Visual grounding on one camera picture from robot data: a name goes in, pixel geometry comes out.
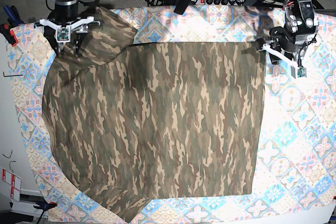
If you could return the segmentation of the camouflage T-shirt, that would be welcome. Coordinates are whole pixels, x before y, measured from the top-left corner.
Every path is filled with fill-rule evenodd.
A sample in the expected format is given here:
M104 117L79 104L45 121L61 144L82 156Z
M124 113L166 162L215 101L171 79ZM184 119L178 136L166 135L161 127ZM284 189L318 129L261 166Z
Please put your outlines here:
M248 195L264 108L253 42L135 45L136 29L91 11L79 51L55 57L42 116L63 174L125 221L152 199Z

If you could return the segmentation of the blue red clamp upper left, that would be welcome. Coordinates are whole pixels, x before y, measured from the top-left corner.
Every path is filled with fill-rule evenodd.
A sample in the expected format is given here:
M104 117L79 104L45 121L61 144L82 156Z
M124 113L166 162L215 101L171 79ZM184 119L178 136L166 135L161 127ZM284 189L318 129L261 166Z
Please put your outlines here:
M18 44L18 40L15 36L15 33L12 31L14 27L24 24L21 20L21 17L18 13L17 8L12 5L11 7L5 6L4 11L8 16L8 23L1 24L1 34L5 37L5 39L9 42L9 44L14 47Z

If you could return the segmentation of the white power strip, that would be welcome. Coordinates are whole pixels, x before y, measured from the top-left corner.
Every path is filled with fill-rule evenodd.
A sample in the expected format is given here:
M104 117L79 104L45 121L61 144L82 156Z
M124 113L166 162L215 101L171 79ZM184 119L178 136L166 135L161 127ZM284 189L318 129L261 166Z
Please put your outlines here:
M235 0L191 0L192 5L233 5Z

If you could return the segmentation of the patterned tile tablecloth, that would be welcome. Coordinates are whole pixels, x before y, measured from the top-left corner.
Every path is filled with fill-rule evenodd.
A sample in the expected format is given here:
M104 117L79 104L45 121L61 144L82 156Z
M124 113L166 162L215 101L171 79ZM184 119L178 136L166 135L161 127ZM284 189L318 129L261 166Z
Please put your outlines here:
M134 41L252 41L284 24L280 9L239 6L117 9L138 30ZM316 43L303 61L305 78L294 79L285 63L268 64L265 106L253 192L249 196L169 199L149 203L134 223L230 222L285 215L324 206L335 196L335 18L318 15ZM16 46L5 44L14 105L23 146L22 166L34 176L37 192L58 206L50 221L121 223L61 173L50 151L41 118L41 95L55 55L43 32L26 24L14 28Z

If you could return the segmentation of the red white label card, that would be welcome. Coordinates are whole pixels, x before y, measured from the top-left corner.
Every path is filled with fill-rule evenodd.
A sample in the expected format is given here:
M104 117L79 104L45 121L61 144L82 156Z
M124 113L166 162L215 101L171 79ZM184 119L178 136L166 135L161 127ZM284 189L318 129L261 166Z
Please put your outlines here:
M22 179L15 174L1 169L1 194L7 198L19 202Z

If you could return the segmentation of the blue clamp lower left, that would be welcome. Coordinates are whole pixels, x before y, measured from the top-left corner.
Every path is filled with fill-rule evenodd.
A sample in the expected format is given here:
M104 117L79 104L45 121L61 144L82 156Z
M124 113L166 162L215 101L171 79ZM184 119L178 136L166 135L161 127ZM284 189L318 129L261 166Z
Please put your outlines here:
M38 210L48 211L50 209L57 207L57 203L55 202L48 203L46 201L36 201L33 207Z

